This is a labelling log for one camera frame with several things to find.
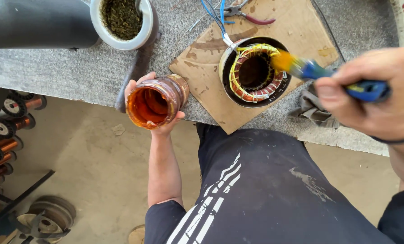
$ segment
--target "workbench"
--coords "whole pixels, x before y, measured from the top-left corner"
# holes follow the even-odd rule
[[[346,60],[367,50],[399,46],[389,0],[316,1]],[[191,44],[212,19],[205,15],[198,1],[154,0],[153,3],[159,15],[162,37],[156,43],[149,71],[165,75],[170,73],[169,62]],[[116,50],[105,43],[77,51],[0,49],[0,87],[113,106],[135,53]],[[341,61],[337,61],[333,67],[340,64]],[[277,130],[300,141],[388,155],[385,145],[355,130],[346,127],[338,130],[319,128],[309,120],[289,118],[287,112],[297,105],[300,91],[306,86],[308,84],[300,86],[243,128]],[[192,96],[183,111],[187,120],[216,125]]]

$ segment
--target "varnish jar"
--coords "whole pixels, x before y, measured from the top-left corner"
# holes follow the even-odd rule
[[[153,130],[167,125],[188,99],[188,84],[175,74],[142,81],[128,95],[127,114],[137,126]]]

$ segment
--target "black cable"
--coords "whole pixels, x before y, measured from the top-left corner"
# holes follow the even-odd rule
[[[340,50],[339,44],[336,41],[335,35],[333,34],[333,31],[331,30],[331,28],[329,26],[329,22],[325,18],[323,11],[319,8],[319,5],[315,0],[312,0],[312,2],[315,4],[316,8],[318,9],[318,11],[321,13],[321,16],[323,17],[324,22],[327,25],[327,28],[329,29],[329,32],[330,32],[330,34],[331,34],[331,36],[333,38],[333,41],[335,42],[335,46],[336,46],[336,48],[337,48],[337,50],[338,50],[338,52],[340,54],[340,58],[342,58],[343,62],[346,63],[345,57],[343,56],[342,51]]]

